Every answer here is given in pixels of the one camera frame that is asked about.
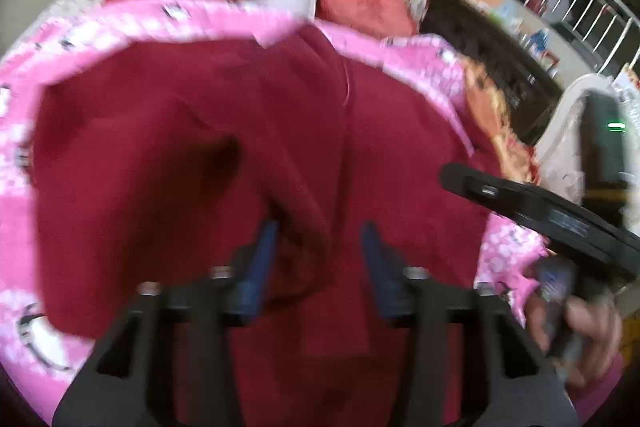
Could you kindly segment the person's right hand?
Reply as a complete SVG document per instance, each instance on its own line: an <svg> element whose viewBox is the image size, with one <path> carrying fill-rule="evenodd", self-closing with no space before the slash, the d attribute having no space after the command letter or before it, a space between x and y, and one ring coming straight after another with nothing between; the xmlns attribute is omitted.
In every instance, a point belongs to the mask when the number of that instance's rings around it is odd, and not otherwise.
<svg viewBox="0 0 640 427"><path fill-rule="evenodd" d="M547 324L547 305L536 294L529 296L524 307L527 329L542 351L548 351L550 337ZM608 373L620 350L623 323L611 297L603 297L596 303L586 303L575 297L568 298L565 321L582 336L582 355L570 365L567 384L585 388L600 381Z"/></svg>

